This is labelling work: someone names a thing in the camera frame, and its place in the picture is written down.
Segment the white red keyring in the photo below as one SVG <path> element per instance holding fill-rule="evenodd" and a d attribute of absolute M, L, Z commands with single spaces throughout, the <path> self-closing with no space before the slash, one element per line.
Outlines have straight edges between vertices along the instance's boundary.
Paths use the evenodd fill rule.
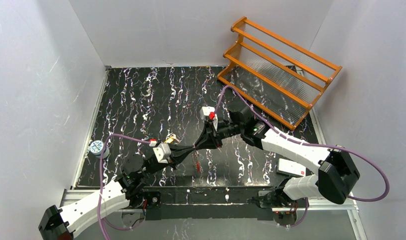
<path fill-rule="evenodd" d="M 200 161 L 199 161 L 199 152 L 197 150 L 195 150 L 192 153 L 192 161 L 193 161 L 194 168 L 196 169 L 196 171 L 198 173 L 200 173 L 202 168 L 201 168 L 201 164 L 200 164 Z"/>

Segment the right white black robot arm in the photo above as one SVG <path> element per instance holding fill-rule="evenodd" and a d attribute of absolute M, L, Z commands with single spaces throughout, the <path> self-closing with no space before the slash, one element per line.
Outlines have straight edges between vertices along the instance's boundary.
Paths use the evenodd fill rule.
<path fill-rule="evenodd" d="M 279 154 L 312 172 L 282 181 L 272 192 L 259 197 L 261 202 L 286 206 L 302 198 L 324 197 L 341 205 L 360 178 L 348 152 L 309 146 L 305 141 L 270 128 L 255 118 L 249 107 L 230 112 L 230 120 L 219 120 L 214 111 L 214 107 L 204 106 L 199 112 L 204 130 L 194 144 L 196 150 L 220 148 L 223 139 L 239 135 L 246 144 Z"/>

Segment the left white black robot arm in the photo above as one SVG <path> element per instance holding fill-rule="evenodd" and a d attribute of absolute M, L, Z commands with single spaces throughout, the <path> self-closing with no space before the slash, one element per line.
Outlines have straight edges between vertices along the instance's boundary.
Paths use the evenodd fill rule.
<path fill-rule="evenodd" d="M 159 144 L 137 170 L 125 168 L 100 190 L 74 203 L 47 208 L 38 226 L 41 237 L 44 240 L 72 240 L 94 223 L 102 226 L 102 219 L 107 215 L 141 201 L 147 178 L 166 167 L 175 168 L 195 150 L 192 145 Z"/>

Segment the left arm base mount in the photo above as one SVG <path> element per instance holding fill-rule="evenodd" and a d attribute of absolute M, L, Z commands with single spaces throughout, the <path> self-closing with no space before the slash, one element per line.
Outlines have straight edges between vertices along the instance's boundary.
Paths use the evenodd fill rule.
<path fill-rule="evenodd" d="M 141 190 L 128 198 L 127 210 L 155 210 L 161 207 L 161 192 Z"/>

